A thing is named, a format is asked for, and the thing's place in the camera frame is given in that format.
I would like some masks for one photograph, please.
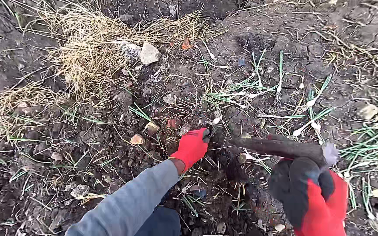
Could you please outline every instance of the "stone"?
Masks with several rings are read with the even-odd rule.
[[[183,136],[183,135],[185,135],[187,132],[189,132],[190,131],[190,124],[188,124],[188,123],[186,123],[186,124],[184,124],[183,126],[182,126],[182,128],[180,129],[180,131],[179,131],[179,135],[180,136]]]
[[[217,224],[217,233],[224,234],[226,232],[226,223],[221,222]]]
[[[161,53],[156,47],[147,42],[144,43],[141,53],[139,54],[139,59],[144,65],[148,66],[149,64],[158,61],[160,57]]]
[[[128,160],[128,166],[129,167],[134,166],[134,160],[132,158],[129,158],[129,160]]]
[[[241,153],[238,157],[237,157],[238,161],[240,164],[243,164],[246,162],[246,154],[245,153]]]
[[[121,21],[128,21],[128,20],[132,19],[133,17],[134,17],[133,15],[129,15],[129,14],[119,15],[119,19]]]
[[[52,158],[52,159],[54,159],[54,160],[63,160],[63,156],[62,156],[62,154],[57,153],[57,152],[53,152],[53,153],[50,155],[50,158]]]
[[[65,191],[73,190],[76,186],[77,186],[77,183],[72,182],[72,183],[68,184],[67,186],[65,186]]]
[[[176,129],[180,126],[180,120],[177,118],[171,118],[167,120],[167,128]]]
[[[371,120],[378,113],[378,108],[376,105],[368,104],[358,111],[357,115],[366,121]]]
[[[90,186],[88,185],[82,185],[79,184],[77,185],[72,191],[71,191],[71,196],[75,198],[81,198],[87,195],[87,193],[90,191]]]
[[[171,94],[164,96],[163,101],[167,104],[175,104],[176,103],[174,97]]]
[[[141,54],[141,47],[126,40],[119,41],[119,48],[126,57],[138,58]]]
[[[145,131],[148,133],[148,135],[153,136],[157,133],[157,131],[160,129],[160,127],[153,122],[148,122],[148,124],[145,125]]]
[[[133,145],[137,144],[143,144],[144,143],[144,137],[140,134],[135,134],[131,140],[129,141]]]
[[[168,8],[169,8],[169,10],[170,10],[170,15],[173,16],[173,17],[175,17],[175,16],[176,16],[176,13],[177,13],[177,9],[176,9],[176,7],[173,6],[173,5],[170,5],[170,6],[168,6]]]
[[[285,225],[283,225],[283,224],[277,224],[275,226],[275,230],[278,231],[278,232],[281,232],[284,229],[285,229]]]

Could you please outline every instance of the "gray shirt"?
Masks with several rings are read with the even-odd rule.
[[[65,235],[133,236],[178,179],[171,160],[145,169],[87,212]]]

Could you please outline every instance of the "rock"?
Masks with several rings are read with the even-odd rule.
[[[128,20],[132,19],[133,17],[134,17],[133,15],[129,15],[129,14],[119,15],[119,19],[121,21],[128,21]]]
[[[244,59],[239,58],[239,66],[245,66],[246,62]]]
[[[191,48],[192,47],[192,45],[190,44],[190,40],[189,40],[189,38],[185,38],[184,40],[183,40],[183,43],[182,43],[182,49],[183,50],[188,50],[189,48]]]
[[[193,194],[200,198],[204,198],[207,195],[207,190],[199,189],[199,190],[193,191]]]
[[[180,120],[177,118],[171,118],[170,120],[167,120],[167,128],[173,128],[176,129],[180,126]]]
[[[189,132],[190,131],[190,124],[188,124],[188,123],[186,123],[186,124],[184,124],[183,126],[182,126],[182,128],[180,129],[180,131],[179,131],[179,135],[180,136],[183,136],[183,135],[185,135],[187,132]]]
[[[285,225],[283,225],[283,224],[277,224],[275,226],[275,230],[278,231],[278,232],[281,232],[284,229],[285,229]]]
[[[246,162],[246,154],[241,153],[241,154],[237,157],[237,159],[239,160],[239,163],[240,163],[240,164],[245,163],[245,162]]]
[[[175,104],[176,103],[176,100],[174,99],[174,97],[171,94],[164,96],[163,101],[167,104]]]
[[[273,71],[273,66],[266,68],[266,73],[271,73]]]
[[[139,59],[144,65],[148,66],[149,64],[156,62],[160,59],[161,53],[153,45],[145,42],[142,46],[141,53],[139,54]]]
[[[159,160],[159,161],[161,161],[161,154],[160,154],[160,153],[155,152],[155,151],[150,151],[150,152],[148,152],[148,154],[150,154],[150,155],[146,155],[146,157],[147,157],[146,161],[150,160],[151,157],[152,157],[152,159],[154,159],[154,160]]]
[[[79,184],[77,185],[72,191],[71,191],[71,196],[75,198],[81,198],[87,195],[87,193],[90,191],[90,186],[88,185],[82,185]]]
[[[56,216],[55,219],[50,223],[50,230],[54,231],[56,228],[60,227],[62,223],[65,221],[65,217],[68,214],[68,211],[66,209],[60,210]]]
[[[122,74],[127,76],[127,75],[129,75],[129,71],[126,70],[125,68],[122,68]]]
[[[157,131],[160,129],[160,127],[153,122],[148,122],[148,124],[145,125],[145,131],[148,133],[148,135],[153,136],[157,133]]]
[[[19,71],[22,71],[24,67],[25,66],[22,63],[19,63],[18,66],[17,66],[17,68],[18,68]]]
[[[66,201],[63,202],[63,204],[66,205],[66,206],[71,205],[71,203],[72,203],[72,200],[66,200]]]
[[[134,160],[132,158],[129,158],[129,160],[128,160],[128,166],[129,167],[134,166]]]
[[[77,186],[77,183],[72,182],[72,183],[68,184],[67,186],[65,186],[65,191],[73,190],[76,186]]]
[[[102,175],[102,178],[106,183],[112,182],[112,178],[108,175]]]
[[[143,144],[144,137],[142,137],[142,135],[140,134],[135,134],[129,142],[132,143],[133,145]]]
[[[173,17],[175,17],[176,13],[177,13],[176,7],[173,6],[173,5],[170,5],[168,8],[170,10],[170,15],[173,16]]]
[[[378,113],[377,106],[373,104],[368,104],[358,111],[357,115],[366,121],[371,120]]]
[[[126,57],[138,58],[141,54],[141,47],[128,41],[119,41],[119,48]]]
[[[63,160],[63,156],[62,156],[62,154],[57,153],[57,152],[53,152],[53,153],[50,155],[50,158],[52,158],[52,159],[54,159],[54,160]]]
[[[215,119],[214,119],[214,124],[218,124],[220,121],[221,121],[221,113],[220,111],[216,110],[214,111],[214,116],[215,116]]]
[[[224,234],[226,232],[226,223],[221,222],[217,224],[217,233]]]

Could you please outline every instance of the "dirt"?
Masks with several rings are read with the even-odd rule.
[[[140,21],[148,22],[158,17],[176,19],[199,10],[203,5],[203,14],[209,17],[211,28],[224,32],[215,37],[206,36],[209,50],[217,57],[214,63],[229,65],[229,71],[235,71],[239,68],[240,59],[246,61],[242,69],[229,77],[234,82],[242,81],[246,78],[245,73],[252,71],[249,63],[251,52],[257,60],[261,51],[266,49],[260,69],[263,83],[266,87],[276,85],[279,53],[284,50],[283,67],[290,74],[283,78],[281,106],[274,106],[274,96],[258,96],[251,101],[255,109],[248,112],[234,106],[224,108],[223,119],[228,122],[228,130],[233,136],[250,133],[266,137],[267,134],[280,132],[276,126],[284,125],[284,120],[264,121],[257,116],[257,112],[291,115],[299,99],[306,99],[307,92],[314,84],[320,86],[326,76],[334,73],[332,82],[314,110],[317,113],[323,108],[336,107],[322,123],[322,136],[342,148],[350,143],[349,139],[356,137],[349,137],[340,131],[362,127],[356,111],[365,102],[354,98],[369,98],[375,94],[374,90],[360,89],[357,84],[376,86],[378,72],[374,68],[361,71],[362,80],[357,81],[357,69],[352,59],[332,62],[328,66],[328,55],[336,50],[335,45],[340,42],[333,44],[306,29],[317,32],[330,29],[343,42],[378,47],[378,2],[372,3],[372,6],[351,1],[339,1],[335,5],[314,4],[316,7],[310,3],[293,2],[272,5],[267,1],[106,1],[102,4],[102,11],[109,17],[125,17],[125,22],[135,26]],[[175,15],[171,15],[170,6],[176,8]],[[253,9],[238,11],[243,8]],[[230,137],[225,127],[213,124],[215,108],[207,102],[202,106],[194,105],[193,101],[204,93],[204,83],[207,81],[188,78],[194,78],[194,73],[205,72],[204,67],[197,63],[202,56],[210,59],[202,42],[197,41],[196,44],[200,51],[193,47],[188,51],[167,53],[167,45],[160,48],[163,54],[167,54],[167,59],[161,57],[159,62],[144,67],[138,83],[128,87],[137,98],[121,88],[112,88],[111,105],[103,109],[85,106],[75,111],[81,117],[98,117],[113,125],[62,115],[62,108],[73,106],[73,103],[66,103],[44,110],[42,116],[46,120],[58,118],[24,134],[28,139],[45,142],[19,142],[18,147],[0,142],[0,150],[15,150],[0,153],[0,235],[62,235],[72,223],[79,221],[85,212],[102,200],[96,198],[81,204],[70,195],[72,186],[87,185],[94,194],[113,193],[144,169],[157,164],[155,159],[165,160],[175,152],[179,142],[177,134],[185,123],[189,123],[192,129],[216,128],[211,137],[210,151],[189,173],[197,177],[181,180],[163,202],[182,216],[182,234],[217,234],[217,224],[224,222],[226,235],[270,235],[277,224],[286,226],[286,230],[277,234],[292,235],[292,226],[284,215],[282,205],[267,192],[267,170],[255,163],[240,164],[236,158],[241,152],[238,148],[221,149],[230,146]],[[57,42],[48,37],[18,29],[18,21],[0,2],[0,91],[42,79],[44,75],[40,72],[50,66],[43,60],[45,49],[56,45]],[[271,72],[267,72],[269,67],[273,68]],[[177,76],[152,76],[158,70],[162,76]],[[214,69],[211,82],[219,85],[224,76],[223,70]],[[61,78],[57,77],[44,81],[44,84],[54,91],[65,89]],[[176,99],[175,106],[162,102],[161,97],[168,94]],[[141,108],[149,105],[145,112],[161,127],[157,137],[148,137],[143,131],[147,121],[129,112],[128,106],[134,102]],[[307,121],[308,118],[299,119],[287,128],[299,128]],[[134,134],[145,136],[147,142],[142,149],[124,141],[130,140]],[[308,134],[300,141],[318,141],[314,131]],[[62,153],[64,160],[51,159],[54,152]],[[265,162],[272,167],[277,161],[271,158]],[[13,179],[23,171],[24,175]],[[359,178],[355,178],[351,184],[358,186],[360,182]],[[378,188],[378,175],[372,179],[371,185]],[[207,203],[205,206],[194,205],[198,217],[185,203],[174,199],[183,189],[189,196],[201,195],[201,200]],[[355,195],[361,202],[358,189]],[[240,205],[243,206],[239,208],[242,210],[234,210]],[[378,213],[378,199],[371,198],[371,205]],[[260,222],[263,222],[264,228],[260,227]],[[367,221],[362,205],[349,213],[346,231],[347,235],[376,234]]]

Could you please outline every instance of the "red glove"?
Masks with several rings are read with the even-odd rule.
[[[283,159],[269,180],[297,236],[344,236],[348,186],[309,158]]]
[[[182,136],[177,152],[171,154],[170,158],[176,158],[185,163],[183,173],[204,157],[210,142],[210,139],[206,137],[209,133],[209,129],[202,128],[189,131]]]

